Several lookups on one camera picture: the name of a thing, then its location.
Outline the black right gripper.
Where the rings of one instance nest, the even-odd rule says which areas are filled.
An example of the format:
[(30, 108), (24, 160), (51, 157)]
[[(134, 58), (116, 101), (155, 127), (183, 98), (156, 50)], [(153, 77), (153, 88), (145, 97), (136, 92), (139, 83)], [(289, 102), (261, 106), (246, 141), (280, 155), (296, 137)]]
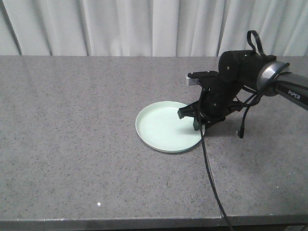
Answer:
[(197, 72), (201, 87), (201, 99), (178, 109), (179, 119), (193, 117), (194, 130), (204, 130), (204, 125), (213, 125), (225, 120), (226, 116), (240, 107), (233, 99), (241, 89), (237, 80), (225, 80), (218, 72)]

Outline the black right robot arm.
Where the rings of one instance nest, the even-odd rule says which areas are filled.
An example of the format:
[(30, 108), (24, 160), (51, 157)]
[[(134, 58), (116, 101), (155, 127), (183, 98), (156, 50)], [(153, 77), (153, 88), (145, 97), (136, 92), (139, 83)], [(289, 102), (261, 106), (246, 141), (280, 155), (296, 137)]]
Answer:
[(289, 71), (289, 63), (277, 61), (274, 55), (260, 55), (252, 50), (226, 51), (218, 71), (193, 72), (187, 85), (199, 85), (198, 101), (178, 110), (180, 119), (192, 117), (193, 128), (209, 128), (235, 111), (249, 110), (263, 96), (277, 94), (308, 108), (308, 79)]

